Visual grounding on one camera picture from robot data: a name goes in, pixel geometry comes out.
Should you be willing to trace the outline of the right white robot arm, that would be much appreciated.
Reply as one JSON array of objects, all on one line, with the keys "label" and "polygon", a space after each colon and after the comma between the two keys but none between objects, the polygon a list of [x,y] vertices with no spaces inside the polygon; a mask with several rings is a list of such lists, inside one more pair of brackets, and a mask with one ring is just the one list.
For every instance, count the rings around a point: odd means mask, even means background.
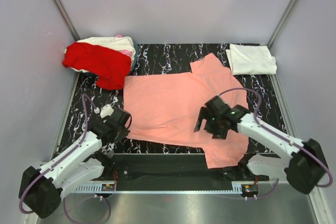
[{"label": "right white robot arm", "polygon": [[267,176],[286,180],[295,190],[309,194],[319,185],[325,174],[330,174],[320,144],[310,139],[303,141],[290,136],[257,117],[247,108],[230,107],[218,95],[200,109],[194,130],[204,130],[213,138],[226,139],[228,132],[235,131],[252,138],[273,151],[277,157],[248,154],[239,161],[238,173],[244,180],[254,176]]}]

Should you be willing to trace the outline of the salmon pink t-shirt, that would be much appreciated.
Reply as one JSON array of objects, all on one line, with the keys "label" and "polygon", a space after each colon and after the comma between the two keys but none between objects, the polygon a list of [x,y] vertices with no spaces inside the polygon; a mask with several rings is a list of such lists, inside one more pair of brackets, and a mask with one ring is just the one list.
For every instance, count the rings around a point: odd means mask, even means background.
[{"label": "salmon pink t-shirt", "polygon": [[214,54],[176,74],[129,76],[125,79],[124,109],[132,116],[128,138],[201,148],[208,168],[236,166],[249,138],[229,131],[224,140],[205,130],[194,132],[200,108],[220,94],[230,107],[248,107],[247,92]]}]

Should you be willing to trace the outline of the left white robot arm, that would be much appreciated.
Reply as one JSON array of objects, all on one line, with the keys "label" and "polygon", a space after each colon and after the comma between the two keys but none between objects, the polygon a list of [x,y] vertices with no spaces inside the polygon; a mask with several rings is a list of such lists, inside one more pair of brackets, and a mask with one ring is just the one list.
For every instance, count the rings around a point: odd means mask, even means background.
[{"label": "left white robot arm", "polygon": [[106,105],[86,118],[82,136],[65,151],[39,168],[28,167],[22,175],[19,208],[25,214],[49,217],[61,202],[82,184],[113,175],[110,160],[100,152],[110,142],[129,134],[129,112]]}]

